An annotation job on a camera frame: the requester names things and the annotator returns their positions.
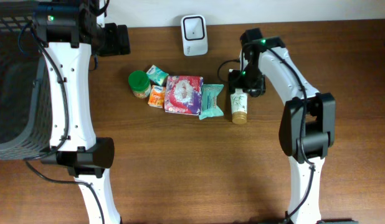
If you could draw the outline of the teal Kleenex tissue pack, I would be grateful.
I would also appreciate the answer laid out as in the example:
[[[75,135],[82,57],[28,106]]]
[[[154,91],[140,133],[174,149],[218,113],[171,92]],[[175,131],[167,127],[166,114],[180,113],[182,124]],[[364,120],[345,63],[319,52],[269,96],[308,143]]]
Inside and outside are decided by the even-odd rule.
[[[152,65],[146,74],[153,83],[159,86],[165,86],[169,76],[168,73],[162,71],[162,69],[158,68],[156,65]]]

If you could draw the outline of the orange Kleenex tissue pack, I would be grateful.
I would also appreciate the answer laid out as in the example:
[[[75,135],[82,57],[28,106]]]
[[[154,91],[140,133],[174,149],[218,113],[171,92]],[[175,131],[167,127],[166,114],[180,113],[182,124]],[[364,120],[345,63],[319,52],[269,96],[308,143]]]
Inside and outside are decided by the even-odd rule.
[[[164,108],[165,93],[166,93],[165,86],[153,85],[151,87],[148,105],[155,108]]]

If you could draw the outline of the green lid jar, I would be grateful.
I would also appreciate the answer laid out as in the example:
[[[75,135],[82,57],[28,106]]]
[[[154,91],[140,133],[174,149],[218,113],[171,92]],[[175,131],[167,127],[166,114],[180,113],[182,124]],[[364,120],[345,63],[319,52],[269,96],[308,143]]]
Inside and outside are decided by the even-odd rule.
[[[147,98],[151,92],[151,83],[146,72],[137,70],[128,77],[129,86],[137,98]]]

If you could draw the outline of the white floral cream tube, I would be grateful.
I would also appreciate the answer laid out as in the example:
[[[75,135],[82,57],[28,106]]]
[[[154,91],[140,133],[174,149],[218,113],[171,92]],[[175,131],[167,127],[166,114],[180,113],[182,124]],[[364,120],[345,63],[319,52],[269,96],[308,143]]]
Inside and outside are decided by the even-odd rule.
[[[234,124],[245,124],[247,122],[248,95],[243,89],[236,88],[231,94],[232,122]]]

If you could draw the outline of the red purple tissue pack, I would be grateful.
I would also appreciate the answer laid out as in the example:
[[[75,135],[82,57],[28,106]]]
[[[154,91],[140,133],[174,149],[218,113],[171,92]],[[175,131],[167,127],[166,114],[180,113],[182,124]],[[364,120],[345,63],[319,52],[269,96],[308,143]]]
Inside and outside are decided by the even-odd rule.
[[[203,77],[169,76],[164,110],[167,113],[198,116],[201,113]]]

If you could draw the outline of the grey plastic basket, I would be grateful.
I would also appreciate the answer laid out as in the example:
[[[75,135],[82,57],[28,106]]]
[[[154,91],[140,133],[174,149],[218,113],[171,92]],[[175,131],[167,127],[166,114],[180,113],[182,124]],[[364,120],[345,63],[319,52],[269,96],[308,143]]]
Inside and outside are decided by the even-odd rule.
[[[52,107],[47,66],[30,31],[35,1],[0,1],[0,160],[49,151]]]

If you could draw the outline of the mint green wipes pack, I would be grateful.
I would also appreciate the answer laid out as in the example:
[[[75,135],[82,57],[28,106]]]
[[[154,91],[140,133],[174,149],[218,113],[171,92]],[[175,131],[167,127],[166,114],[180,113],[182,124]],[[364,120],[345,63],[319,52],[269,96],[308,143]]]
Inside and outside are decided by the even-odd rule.
[[[223,90],[223,87],[223,84],[203,84],[200,120],[224,115],[217,105],[217,97]]]

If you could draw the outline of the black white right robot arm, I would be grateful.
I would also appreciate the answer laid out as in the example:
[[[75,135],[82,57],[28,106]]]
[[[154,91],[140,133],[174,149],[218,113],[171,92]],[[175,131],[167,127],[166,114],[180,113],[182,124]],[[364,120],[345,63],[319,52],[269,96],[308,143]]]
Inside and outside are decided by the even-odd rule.
[[[247,98],[262,96],[268,80],[284,109],[278,138],[291,171],[290,203],[282,223],[320,223],[321,170],[335,141],[336,101],[313,87],[292,62],[279,37],[264,37],[260,29],[240,37],[239,68],[229,71],[232,116],[241,123]]]

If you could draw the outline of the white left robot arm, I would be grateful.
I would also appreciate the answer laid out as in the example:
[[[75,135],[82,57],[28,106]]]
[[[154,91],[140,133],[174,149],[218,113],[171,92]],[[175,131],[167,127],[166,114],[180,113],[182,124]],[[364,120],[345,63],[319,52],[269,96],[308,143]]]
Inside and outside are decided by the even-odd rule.
[[[32,36],[49,76],[52,129],[48,150],[37,160],[65,167],[78,185],[90,223],[121,223],[113,199],[111,138],[96,136],[90,114],[88,75],[98,56],[130,53],[127,28],[105,23],[108,1],[40,2]]]

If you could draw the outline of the white barcode scanner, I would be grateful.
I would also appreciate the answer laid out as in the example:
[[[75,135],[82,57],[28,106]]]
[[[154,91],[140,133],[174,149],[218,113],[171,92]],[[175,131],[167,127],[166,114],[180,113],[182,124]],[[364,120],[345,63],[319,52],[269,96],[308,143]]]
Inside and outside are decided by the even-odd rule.
[[[181,19],[183,53],[187,57],[205,55],[208,51],[206,20],[202,15],[187,15]]]

